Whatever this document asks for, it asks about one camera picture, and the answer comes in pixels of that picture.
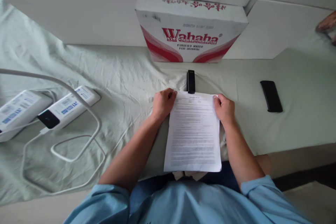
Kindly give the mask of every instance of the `wahaha logo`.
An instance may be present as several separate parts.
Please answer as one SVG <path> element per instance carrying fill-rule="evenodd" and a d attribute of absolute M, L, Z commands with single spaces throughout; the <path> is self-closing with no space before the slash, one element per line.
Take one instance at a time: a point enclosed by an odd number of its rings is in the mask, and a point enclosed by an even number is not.
<path fill-rule="evenodd" d="M 204 36 L 195 36 L 192 35 L 190 32 L 185 34 L 180 34 L 180 29 L 176 30 L 176 33 L 174 33 L 174 29 L 167 29 L 162 28 L 167 41 L 176 42 L 177 39 L 180 42 L 184 43 L 199 43 L 199 44 L 217 44 L 218 38 L 217 37 L 210 37 L 208 34 L 204 34 Z"/>

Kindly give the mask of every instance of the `white power bank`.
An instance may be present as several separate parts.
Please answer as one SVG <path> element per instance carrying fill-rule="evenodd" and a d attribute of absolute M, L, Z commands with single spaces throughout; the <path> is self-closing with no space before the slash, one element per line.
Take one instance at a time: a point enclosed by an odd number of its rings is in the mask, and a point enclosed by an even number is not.
<path fill-rule="evenodd" d="M 100 100 L 100 96 L 87 86 L 75 90 L 90 106 Z M 86 108 L 71 93 L 40 113 L 37 118 L 48 128 L 62 129 L 81 115 Z"/>
<path fill-rule="evenodd" d="M 48 96 L 31 90 L 24 90 L 0 108 L 0 142 L 5 142 L 23 128 L 9 131 L 31 122 L 52 103 Z"/>

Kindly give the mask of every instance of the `hand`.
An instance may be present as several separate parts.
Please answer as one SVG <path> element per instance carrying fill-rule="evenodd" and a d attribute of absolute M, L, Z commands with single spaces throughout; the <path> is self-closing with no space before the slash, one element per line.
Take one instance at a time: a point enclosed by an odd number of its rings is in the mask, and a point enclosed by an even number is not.
<path fill-rule="evenodd" d="M 232 125 L 236 122 L 235 119 L 235 103 L 230 99 L 226 98 L 223 94 L 218 94 L 213 96 L 213 103 L 215 105 L 215 111 L 217 117 L 222 122 L 224 128 Z"/>
<path fill-rule="evenodd" d="M 177 91 L 167 88 L 154 95 L 153 111 L 151 117 L 162 122 L 171 112 Z"/>

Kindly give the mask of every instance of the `light blue shirt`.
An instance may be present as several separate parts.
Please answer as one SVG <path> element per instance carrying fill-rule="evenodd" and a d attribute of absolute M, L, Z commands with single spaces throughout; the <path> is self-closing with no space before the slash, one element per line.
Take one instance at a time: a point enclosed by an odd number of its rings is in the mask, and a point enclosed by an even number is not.
<path fill-rule="evenodd" d="M 242 183 L 241 191 L 192 180 L 172 181 L 129 216 L 126 189 L 96 185 L 65 223 L 310 223 L 269 176 Z"/>

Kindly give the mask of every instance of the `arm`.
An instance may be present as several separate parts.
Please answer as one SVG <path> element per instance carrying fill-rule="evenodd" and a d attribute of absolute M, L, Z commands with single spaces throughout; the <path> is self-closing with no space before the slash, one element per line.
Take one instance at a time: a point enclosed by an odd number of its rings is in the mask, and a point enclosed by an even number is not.
<path fill-rule="evenodd" d="M 98 184 L 113 184 L 132 191 L 146 165 L 159 126 L 173 108 L 176 94 L 173 89 L 155 94 L 152 114 L 112 160 Z"/>
<path fill-rule="evenodd" d="M 229 162 L 239 187 L 243 182 L 264 177 L 235 120 L 235 103 L 222 94 L 213 97 L 215 111 L 225 133 Z"/>

